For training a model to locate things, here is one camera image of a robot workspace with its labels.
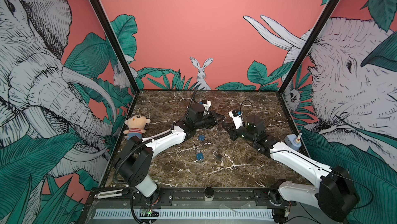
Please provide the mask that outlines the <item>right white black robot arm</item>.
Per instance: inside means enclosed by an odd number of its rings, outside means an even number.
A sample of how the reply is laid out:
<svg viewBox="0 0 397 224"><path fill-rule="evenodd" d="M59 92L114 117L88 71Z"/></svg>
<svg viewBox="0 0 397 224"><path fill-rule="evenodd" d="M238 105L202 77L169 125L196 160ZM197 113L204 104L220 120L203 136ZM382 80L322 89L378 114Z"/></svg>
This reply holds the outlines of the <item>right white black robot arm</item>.
<svg viewBox="0 0 397 224"><path fill-rule="evenodd" d="M276 185L277 199L311 205L335 222L347 222L347 216L360 197L346 169L317 162L266 134L263 120L255 115L246 121L241 116L234 116L233 122L222 121L221 125L231 140L243 138L249 141L259 153L286 165L311 183L308 186L281 181Z"/></svg>

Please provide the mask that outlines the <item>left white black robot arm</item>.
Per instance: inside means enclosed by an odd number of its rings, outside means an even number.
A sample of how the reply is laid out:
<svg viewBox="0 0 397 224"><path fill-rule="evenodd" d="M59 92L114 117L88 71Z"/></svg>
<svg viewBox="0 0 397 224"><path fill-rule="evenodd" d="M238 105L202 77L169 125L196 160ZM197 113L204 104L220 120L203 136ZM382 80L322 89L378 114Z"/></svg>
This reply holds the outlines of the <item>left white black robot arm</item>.
<svg viewBox="0 0 397 224"><path fill-rule="evenodd" d="M152 160L165 150L192 138L198 129L211 129L224 119L224 115L196 103L188 107L185 115L173 122L169 130L143 139L136 136L129 138L116 157L113 183L134 188L146 198L158 195L158 186L148 175Z"/></svg>

